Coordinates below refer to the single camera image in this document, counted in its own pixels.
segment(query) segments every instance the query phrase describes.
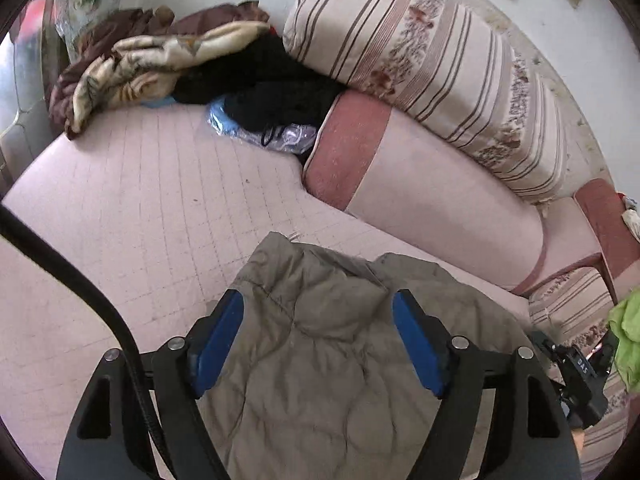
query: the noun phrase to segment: black mechanical device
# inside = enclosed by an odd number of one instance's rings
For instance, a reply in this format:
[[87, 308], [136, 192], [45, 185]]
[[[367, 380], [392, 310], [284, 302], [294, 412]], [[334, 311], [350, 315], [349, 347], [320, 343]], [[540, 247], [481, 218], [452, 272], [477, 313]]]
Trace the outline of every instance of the black mechanical device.
[[[228, 290], [213, 313], [185, 338], [169, 339], [143, 354], [145, 386], [153, 389], [166, 446], [178, 480], [227, 480], [205, 430], [196, 399], [214, 386], [242, 321], [242, 295]], [[451, 336], [427, 316], [408, 290], [392, 303], [394, 321], [423, 386], [442, 400], [409, 479], [460, 478], [474, 435], [482, 390], [495, 389], [488, 443], [480, 469], [486, 480], [578, 480], [578, 455], [570, 427], [597, 423], [607, 407], [602, 394], [617, 341], [610, 333], [586, 359], [576, 347], [536, 343], [558, 362], [566, 386], [549, 380], [533, 350], [482, 351]], [[72, 420], [58, 480], [157, 479], [142, 412], [126, 356], [108, 350]]]

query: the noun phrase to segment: striped cushion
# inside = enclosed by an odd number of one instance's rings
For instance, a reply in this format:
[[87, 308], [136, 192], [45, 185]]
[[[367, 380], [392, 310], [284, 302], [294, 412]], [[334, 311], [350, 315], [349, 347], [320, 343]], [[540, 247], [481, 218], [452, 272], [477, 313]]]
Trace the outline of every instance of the striped cushion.
[[553, 94], [454, 0], [297, 0], [284, 41], [297, 60], [407, 112], [526, 200], [562, 184]]
[[[537, 290], [529, 299], [532, 323], [563, 344], [578, 345], [588, 353], [604, 335], [613, 302], [596, 269], [582, 267], [563, 274]], [[553, 379], [560, 373], [550, 371]], [[580, 456], [584, 478], [594, 478], [607, 465], [625, 437], [628, 395], [614, 370], [605, 385], [609, 408], [604, 418], [585, 432]]]

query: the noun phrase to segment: metal screw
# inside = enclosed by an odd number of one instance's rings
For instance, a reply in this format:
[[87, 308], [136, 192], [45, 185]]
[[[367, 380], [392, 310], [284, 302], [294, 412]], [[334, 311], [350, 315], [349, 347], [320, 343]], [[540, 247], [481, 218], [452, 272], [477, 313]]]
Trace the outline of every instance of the metal screw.
[[166, 345], [169, 347], [169, 350], [179, 350], [184, 347], [184, 338], [172, 337]]
[[119, 348], [111, 348], [107, 350], [102, 357], [104, 357], [105, 361], [115, 361], [120, 355]]
[[458, 350], [465, 350], [469, 348], [469, 339], [466, 337], [462, 337], [461, 335], [457, 335], [451, 339], [451, 344], [453, 348], [457, 348]]
[[533, 350], [528, 346], [518, 348], [518, 355], [523, 359], [533, 359]]

